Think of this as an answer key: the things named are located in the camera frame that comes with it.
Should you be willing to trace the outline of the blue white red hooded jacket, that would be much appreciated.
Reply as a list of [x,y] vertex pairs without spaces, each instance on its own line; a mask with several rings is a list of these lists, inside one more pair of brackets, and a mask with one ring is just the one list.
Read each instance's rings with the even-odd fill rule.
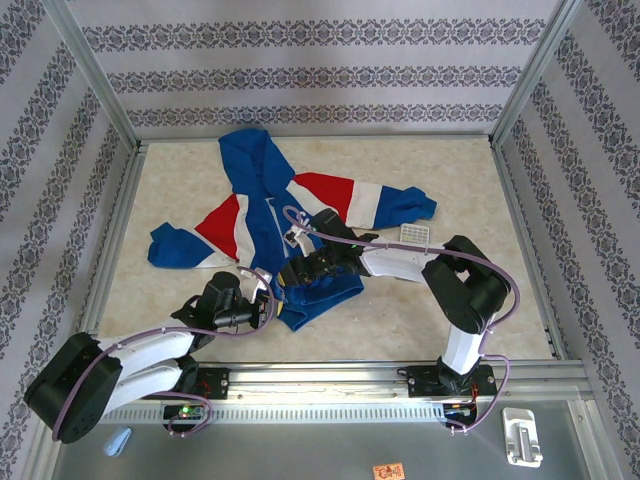
[[343,241],[354,229],[380,230],[430,220],[437,203],[422,190],[404,190],[321,173],[297,173],[265,130],[245,129],[220,138],[231,195],[191,229],[164,223],[151,233],[147,259],[165,269],[210,268],[225,259],[277,276],[299,245],[286,240],[295,208],[302,223],[338,237],[337,244],[311,239],[318,262],[328,266],[320,279],[299,286],[271,283],[283,306],[278,317],[297,331],[338,304],[360,294],[363,269],[350,259],[359,245]]

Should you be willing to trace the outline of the green lit controller board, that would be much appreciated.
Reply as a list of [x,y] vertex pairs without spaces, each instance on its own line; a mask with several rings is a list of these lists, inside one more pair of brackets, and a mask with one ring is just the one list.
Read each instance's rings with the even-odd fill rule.
[[166,405],[163,410],[163,420],[197,422],[205,418],[207,409],[202,404],[173,404]]

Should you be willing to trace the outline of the white scientific calculator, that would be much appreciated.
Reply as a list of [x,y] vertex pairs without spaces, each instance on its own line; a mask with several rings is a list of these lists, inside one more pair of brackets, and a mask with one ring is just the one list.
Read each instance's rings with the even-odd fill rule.
[[425,246],[429,244],[430,228],[426,225],[404,223],[400,227],[401,244]]

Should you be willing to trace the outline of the grey metal bottom panel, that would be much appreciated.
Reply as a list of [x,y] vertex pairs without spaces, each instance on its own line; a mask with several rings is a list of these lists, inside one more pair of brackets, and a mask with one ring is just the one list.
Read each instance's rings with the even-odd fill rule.
[[61,447],[47,480],[374,480],[399,463],[406,480],[601,480],[589,472],[562,402],[534,409],[543,460],[509,464],[502,419],[468,435],[436,422],[217,424],[172,439],[158,424],[133,426],[123,452],[104,452],[112,425]]

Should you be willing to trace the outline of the light blue plastic object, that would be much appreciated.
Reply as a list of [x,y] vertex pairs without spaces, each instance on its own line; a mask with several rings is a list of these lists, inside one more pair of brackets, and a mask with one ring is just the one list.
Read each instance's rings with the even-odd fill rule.
[[120,456],[132,433],[133,430],[129,426],[118,427],[104,444],[104,454],[108,457]]

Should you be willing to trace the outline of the white plastic holder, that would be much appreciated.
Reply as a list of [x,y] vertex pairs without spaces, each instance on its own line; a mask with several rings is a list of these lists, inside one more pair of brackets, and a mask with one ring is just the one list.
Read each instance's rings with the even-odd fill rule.
[[505,407],[502,410],[506,458],[510,465],[539,468],[543,455],[535,414],[532,410]]

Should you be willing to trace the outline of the aluminium base rail beam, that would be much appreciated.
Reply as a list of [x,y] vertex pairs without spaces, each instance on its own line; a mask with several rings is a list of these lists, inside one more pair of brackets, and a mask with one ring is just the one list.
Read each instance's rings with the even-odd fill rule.
[[[202,368],[230,370],[227,399],[244,395],[308,394],[319,396],[360,395],[374,397],[383,392],[408,395],[407,380],[397,370],[413,365],[435,363],[304,363],[304,364],[199,364],[187,361],[179,365],[168,361],[149,367],[125,379],[102,378],[91,373],[81,385],[83,396],[95,394],[106,400],[109,408],[138,399],[166,398],[171,393],[184,398],[192,393],[196,374]],[[577,361],[505,361],[494,359],[480,365],[489,365],[494,372],[497,393],[521,395],[525,398],[591,398],[593,393],[584,367]],[[476,393],[471,398],[480,396]],[[460,397],[417,397],[444,399],[449,402],[466,401]]]

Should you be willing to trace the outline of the aluminium side frame rail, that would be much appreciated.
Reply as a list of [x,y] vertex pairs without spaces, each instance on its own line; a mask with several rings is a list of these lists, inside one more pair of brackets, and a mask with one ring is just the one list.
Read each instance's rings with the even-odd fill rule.
[[100,331],[145,158],[146,150],[138,149],[131,155],[123,171],[113,212],[89,282],[86,301],[80,309],[73,333],[85,332],[96,336]]
[[542,271],[540,270],[537,262],[535,255],[536,250],[529,236],[526,218],[519,203],[514,183],[511,179],[500,148],[494,145],[492,137],[489,137],[489,140],[496,171],[501,182],[512,222],[514,224],[531,289],[541,316],[543,329],[548,337],[550,350],[556,360],[570,360],[571,355],[566,350],[562,333],[555,318],[551,299],[545,286]]

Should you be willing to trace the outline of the aluminium rear frame rail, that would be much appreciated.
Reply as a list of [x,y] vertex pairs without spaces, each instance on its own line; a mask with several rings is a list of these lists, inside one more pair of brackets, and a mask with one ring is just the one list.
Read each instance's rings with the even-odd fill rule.
[[[271,135],[272,140],[281,141],[311,141],[311,140],[405,140],[405,139],[420,139],[420,140],[490,140],[489,134],[483,134],[478,132],[409,132],[401,134],[379,134],[379,135],[364,135],[364,134],[352,134],[352,135]],[[140,148],[143,146],[150,146],[152,144],[173,144],[173,143],[209,143],[217,142],[219,137],[193,137],[193,138],[163,138],[163,139],[142,139],[140,141]]]

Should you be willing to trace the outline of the aluminium frame post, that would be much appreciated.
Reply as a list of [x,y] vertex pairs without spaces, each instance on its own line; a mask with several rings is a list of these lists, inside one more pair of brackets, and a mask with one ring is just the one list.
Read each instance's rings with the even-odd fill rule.
[[66,0],[41,1],[111,123],[125,141],[127,149],[136,152],[140,140]]
[[504,143],[531,92],[551,61],[560,41],[584,3],[585,0],[558,0],[540,40],[527,60],[514,90],[489,135],[490,146],[493,150],[496,150]]

